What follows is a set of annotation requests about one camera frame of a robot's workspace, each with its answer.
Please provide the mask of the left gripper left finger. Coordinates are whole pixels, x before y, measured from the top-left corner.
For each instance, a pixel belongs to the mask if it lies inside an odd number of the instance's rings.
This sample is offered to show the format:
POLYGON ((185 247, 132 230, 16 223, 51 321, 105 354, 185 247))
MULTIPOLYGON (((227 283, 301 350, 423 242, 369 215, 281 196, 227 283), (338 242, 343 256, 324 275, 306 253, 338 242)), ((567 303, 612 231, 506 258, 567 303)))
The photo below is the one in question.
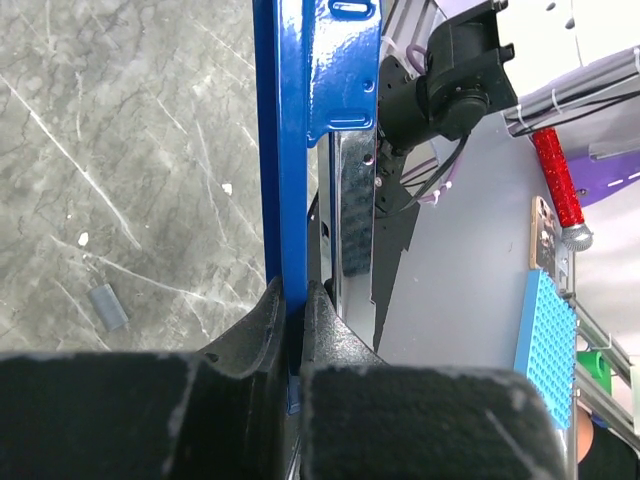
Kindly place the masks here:
POLYGON ((286 304, 274 279, 197 352, 5 353, 5 479, 281 479, 286 304))

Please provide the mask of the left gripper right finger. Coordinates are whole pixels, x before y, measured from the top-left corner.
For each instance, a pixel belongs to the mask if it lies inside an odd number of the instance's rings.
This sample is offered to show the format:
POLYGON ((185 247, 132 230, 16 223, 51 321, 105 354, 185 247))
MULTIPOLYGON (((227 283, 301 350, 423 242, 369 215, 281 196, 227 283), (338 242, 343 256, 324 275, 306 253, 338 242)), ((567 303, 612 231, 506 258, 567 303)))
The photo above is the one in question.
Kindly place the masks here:
POLYGON ((300 369, 305 479, 562 479, 531 383, 507 370, 393 366, 308 288, 300 369))

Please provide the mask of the grey staple strip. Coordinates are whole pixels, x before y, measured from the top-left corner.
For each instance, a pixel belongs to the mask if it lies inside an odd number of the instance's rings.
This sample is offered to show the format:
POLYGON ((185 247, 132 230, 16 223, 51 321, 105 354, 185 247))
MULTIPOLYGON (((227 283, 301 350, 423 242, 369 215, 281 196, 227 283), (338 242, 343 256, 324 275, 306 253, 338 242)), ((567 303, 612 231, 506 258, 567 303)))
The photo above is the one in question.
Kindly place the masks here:
POLYGON ((117 330, 129 322, 129 317, 110 284, 91 289, 88 297, 94 311, 108 332, 117 330))

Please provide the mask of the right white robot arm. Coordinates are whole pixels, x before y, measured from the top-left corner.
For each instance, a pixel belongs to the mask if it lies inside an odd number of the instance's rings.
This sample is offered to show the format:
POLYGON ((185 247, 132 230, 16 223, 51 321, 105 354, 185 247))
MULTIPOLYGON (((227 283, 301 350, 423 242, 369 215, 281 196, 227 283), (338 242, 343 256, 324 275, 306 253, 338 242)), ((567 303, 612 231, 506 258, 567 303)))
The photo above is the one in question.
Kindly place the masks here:
POLYGON ((456 147, 412 197, 397 206, 378 199, 379 218, 437 201, 434 184, 486 116, 500 113, 512 137, 529 137, 637 97, 639 4, 482 1, 448 12, 406 58, 415 77, 385 87, 378 103, 383 144, 397 155, 436 137, 456 147))

